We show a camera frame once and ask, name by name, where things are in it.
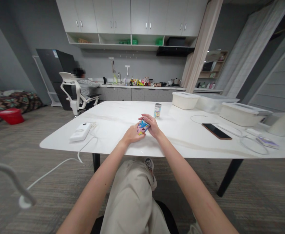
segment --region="table leg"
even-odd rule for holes
[[[100,167],[100,154],[93,153],[94,173]]]
[[[230,166],[228,167],[228,170],[226,172],[226,175],[223,181],[221,182],[221,185],[217,191],[217,195],[219,197],[222,197],[224,193],[226,192],[227,188],[229,187],[229,184],[234,178],[234,175],[238,171],[242,162],[243,162],[243,159],[232,159]]]

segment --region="beige pants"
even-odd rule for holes
[[[153,179],[146,165],[125,161],[116,172],[100,233],[169,233],[151,187]]]

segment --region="white table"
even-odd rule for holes
[[[100,165],[100,153],[110,154],[116,144],[123,137],[130,125],[138,122],[142,113],[153,115],[155,102],[135,101],[105,101],[94,106],[85,113],[71,120],[54,133],[46,137],[40,147],[53,150],[67,150],[78,152],[88,140],[95,136],[81,152],[93,154],[94,170]],[[168,137],[170,142],[185,158],[233,159],[222,182],[218,195],[222,196],[238,170],[243,159],[254,158],[285,158],[285,137],[272,135],[265,131],[267,126],[258,124],[257,129],[264,131],[263,136],[272,139],[280,145],[279,150],[267,148],[269,155],[261,155],[248,150],[240,144],[239,137],[226,132],[232,140],[219,140],[199,123],[219,123],[230,125],[243,130],[218,115],[209,114],[201,110],[182,110],[169,102],[163,102],[158,126]],[[69,142],[69,137],[77,127],[85,122],[96,122],[96,127],[82,142]],[[245,144],[259,152],[264,150],[256,143],[245,140]],[[125,155],[164,157],[157,141],[147,132],[146,137],[133,143]]]

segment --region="white storage box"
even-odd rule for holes
[[[184,110],[193,109],[199,97],[198,95],[185,92],[173,92],[173,105]]]
[[[219,116],[243,127],[254,127],[271,114],[269,110],[241,103],[223,103]]]
[[[209,113],[219,113],[221,110],[221,104],[223,102],[234,103],[240,101],[240,99],[221,96],[218,94],[198,94],[200,99],[196,104],[195,108],[209,112]]]

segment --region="sink faucet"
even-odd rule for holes
[[[117,77],[120,79],[120,81],[121,81],[121,83],[122,83],[122,77],[121,77],[121,74],[120,74],[120,73],[117,74]]]

